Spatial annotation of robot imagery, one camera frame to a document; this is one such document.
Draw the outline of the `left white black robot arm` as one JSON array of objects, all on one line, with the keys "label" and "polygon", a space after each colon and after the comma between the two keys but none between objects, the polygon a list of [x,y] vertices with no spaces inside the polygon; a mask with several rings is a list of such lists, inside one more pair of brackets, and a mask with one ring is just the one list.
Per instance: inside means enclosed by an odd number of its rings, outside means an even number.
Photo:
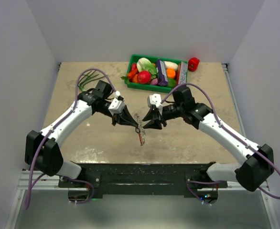
[{"label": "left white black robot arm", "polygon": [[86,182],[82,167],[63,159],[60,147],[66,138],[94,113],[112,119],[112,125],[128,125],[138,128],[118,91],[110,84],[98,81],[95,88],[81,92],[56,121],[39,132],[31,131],[26,136],[25,163],[34,166],[49,176],[68,177],[71,184],[81,187]]}]

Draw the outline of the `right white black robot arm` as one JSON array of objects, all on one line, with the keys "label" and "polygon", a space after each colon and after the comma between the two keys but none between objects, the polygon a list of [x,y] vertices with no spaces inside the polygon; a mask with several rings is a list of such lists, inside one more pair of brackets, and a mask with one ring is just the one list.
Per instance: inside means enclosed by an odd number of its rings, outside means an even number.
[{"label": "right white black robot arm", "polygon": [[248,191],[255,191],[273,174],[273,149],[245,138],[223,122],[204,103],[197,103],[190,88],[182,86],[173,92],[174,102],[163,106],[160,94],[147,99],[149,111],[144,117],[145,129],[162,129],[167,121],[181,117],[187,124],[212,137],[236,160],[235,164],[213,163],[200,175],[204,187],[217,181],[238,182]]}]

